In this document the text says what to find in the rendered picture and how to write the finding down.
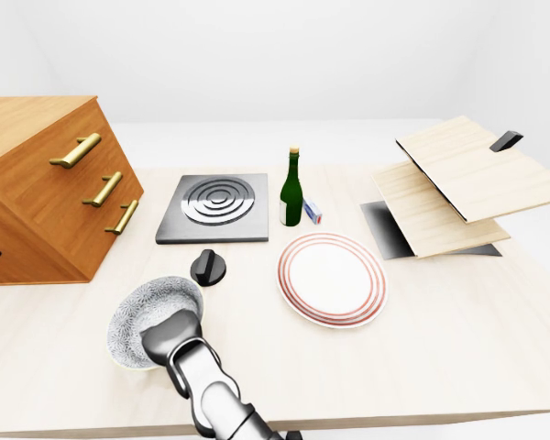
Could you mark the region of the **patterned grey white bowl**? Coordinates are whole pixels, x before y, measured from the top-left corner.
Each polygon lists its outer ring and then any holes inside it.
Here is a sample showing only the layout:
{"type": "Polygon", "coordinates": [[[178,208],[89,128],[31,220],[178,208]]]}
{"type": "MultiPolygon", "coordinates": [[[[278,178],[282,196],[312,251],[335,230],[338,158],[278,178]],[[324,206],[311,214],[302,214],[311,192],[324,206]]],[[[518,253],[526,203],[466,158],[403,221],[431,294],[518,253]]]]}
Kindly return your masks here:
{"type": "Polygon", "coordinates": [[[201,318],[202,292],[193,281],[179,276],[150,280],[132,291],[115,310],[106,336],[113,361],[126,369],[154,369],[158,365],[142,346],[141,333],[187,309],[201,318]]]}

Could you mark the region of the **wooden cabinet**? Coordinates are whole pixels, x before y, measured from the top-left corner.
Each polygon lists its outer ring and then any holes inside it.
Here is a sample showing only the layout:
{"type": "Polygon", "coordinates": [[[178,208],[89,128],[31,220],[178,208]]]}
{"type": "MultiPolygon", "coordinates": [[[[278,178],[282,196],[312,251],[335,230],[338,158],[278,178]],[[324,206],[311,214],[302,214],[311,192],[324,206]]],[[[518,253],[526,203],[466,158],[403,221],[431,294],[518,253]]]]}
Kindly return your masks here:
{"type": "Polygon", "coordinates": [[[90,281],[117,237],[105,228],[142,193],[96,97],[0,97],[0,284],[90,281]],[[50,165],[92,133],[101,141],[73,168],[50,165]],[[101,207],[82,203],[116,171],[101,207]]]}

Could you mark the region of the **pale wooden board rack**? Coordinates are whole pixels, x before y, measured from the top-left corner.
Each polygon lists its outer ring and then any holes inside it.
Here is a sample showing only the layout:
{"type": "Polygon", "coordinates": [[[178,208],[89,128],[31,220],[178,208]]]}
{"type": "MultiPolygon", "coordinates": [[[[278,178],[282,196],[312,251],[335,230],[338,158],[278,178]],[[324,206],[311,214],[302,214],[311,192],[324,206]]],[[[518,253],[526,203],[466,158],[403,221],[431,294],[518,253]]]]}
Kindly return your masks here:
{"type": "Polygon", "coordinates": [[[550,204],[550,170],[459,116],[397,139],[403,162],[372,180],[418,259],[508,238],[497,218],[550,204]]]}

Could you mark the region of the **round black stove knob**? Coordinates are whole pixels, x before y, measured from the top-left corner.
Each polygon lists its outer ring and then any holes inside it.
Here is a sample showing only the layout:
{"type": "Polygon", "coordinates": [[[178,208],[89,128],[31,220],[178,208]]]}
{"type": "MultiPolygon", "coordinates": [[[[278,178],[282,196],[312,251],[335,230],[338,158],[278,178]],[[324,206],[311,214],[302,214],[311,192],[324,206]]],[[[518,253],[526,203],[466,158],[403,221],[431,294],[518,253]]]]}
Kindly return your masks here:
{"type": "Polygon", "coordinates": [[[216,285],[226,275],[226,262],[212,249],[204,249],[192,263],[190,275],[202,287],[216,285]]]}

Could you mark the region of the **white plate with red rings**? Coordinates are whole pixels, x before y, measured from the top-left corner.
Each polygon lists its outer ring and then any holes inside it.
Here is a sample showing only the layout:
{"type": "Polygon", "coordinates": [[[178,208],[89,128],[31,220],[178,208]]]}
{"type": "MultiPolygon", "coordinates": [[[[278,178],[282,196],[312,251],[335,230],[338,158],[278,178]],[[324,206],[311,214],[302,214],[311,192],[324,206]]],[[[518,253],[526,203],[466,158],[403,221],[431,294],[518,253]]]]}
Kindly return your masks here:
{"type": "Polygon", "coordinates": [[[280,253],[276,275],[285,302],[321,326],[366,325],[388,300],[389,283],[380,261],[367,247],[338,233],[294,238],[280,253]]]}

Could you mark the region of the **flat dark stove plate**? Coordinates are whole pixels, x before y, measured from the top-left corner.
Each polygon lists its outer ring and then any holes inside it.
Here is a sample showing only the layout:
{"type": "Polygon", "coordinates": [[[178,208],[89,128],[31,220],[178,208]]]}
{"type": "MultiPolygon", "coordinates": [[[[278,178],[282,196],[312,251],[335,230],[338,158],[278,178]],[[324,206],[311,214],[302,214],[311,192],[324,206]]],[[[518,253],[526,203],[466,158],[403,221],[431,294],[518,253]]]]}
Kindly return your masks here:
{"type": "Polygon", "coordinates": [[[183,175],[156,242],[256,242],[269,239],[268,175],[183,175]]]}

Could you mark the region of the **small black block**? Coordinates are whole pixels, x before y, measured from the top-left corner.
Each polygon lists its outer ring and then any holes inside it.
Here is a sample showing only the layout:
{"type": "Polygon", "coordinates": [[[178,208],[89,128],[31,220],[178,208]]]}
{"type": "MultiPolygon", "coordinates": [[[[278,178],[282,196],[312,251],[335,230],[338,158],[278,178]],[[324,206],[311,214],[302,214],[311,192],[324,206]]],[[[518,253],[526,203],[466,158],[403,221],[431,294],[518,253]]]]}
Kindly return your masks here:
{"type": "Polygon", "coordinates": [[[493,152],[501,152],[512,148],[523,138],[523,135],[517,131],[508,130],[498,140],[496,140],[489,149],[493,152]]]}

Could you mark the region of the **small blue white box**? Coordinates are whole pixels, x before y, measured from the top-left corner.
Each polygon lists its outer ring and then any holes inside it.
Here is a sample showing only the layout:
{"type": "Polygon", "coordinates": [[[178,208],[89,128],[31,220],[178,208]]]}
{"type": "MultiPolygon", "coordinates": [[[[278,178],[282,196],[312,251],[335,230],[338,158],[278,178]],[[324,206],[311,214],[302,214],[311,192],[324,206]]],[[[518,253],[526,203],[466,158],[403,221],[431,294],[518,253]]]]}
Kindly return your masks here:
{"type": "Polygon", "coordinates": [[[322,212],[319,207],[309,198],[303,199],[303,208],[308,217],[315,225],[320,225],[322,221],[322,212]]]}

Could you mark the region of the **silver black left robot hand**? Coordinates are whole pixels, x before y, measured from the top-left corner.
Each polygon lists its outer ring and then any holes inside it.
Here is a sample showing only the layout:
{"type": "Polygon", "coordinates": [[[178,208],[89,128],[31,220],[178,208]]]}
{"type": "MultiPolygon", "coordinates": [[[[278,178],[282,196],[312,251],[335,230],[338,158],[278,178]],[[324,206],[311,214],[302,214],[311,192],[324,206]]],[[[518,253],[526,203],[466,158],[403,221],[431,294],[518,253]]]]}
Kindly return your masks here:
{"type": "Polygon", "coordinates": [[[182,309],[140,335],[145,353],[155,364],[164,367],[176,347],[203,335],[201,318],[191,310],[182,309]]]}

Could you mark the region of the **green glass wine bottle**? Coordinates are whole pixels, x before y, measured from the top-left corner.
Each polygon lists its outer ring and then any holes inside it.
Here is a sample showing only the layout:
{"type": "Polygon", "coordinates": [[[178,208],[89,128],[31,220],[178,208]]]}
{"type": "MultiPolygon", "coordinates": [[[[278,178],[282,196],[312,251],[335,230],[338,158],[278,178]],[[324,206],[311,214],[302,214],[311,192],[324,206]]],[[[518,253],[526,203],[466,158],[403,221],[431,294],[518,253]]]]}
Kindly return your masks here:
{"type": "Polygon", "coordinates": [[[303,190],[298,174],[299,148],[290,147],[289,169],[280,192],[280,221],[285,226],[297,226],[303,210],[303,190]]]}

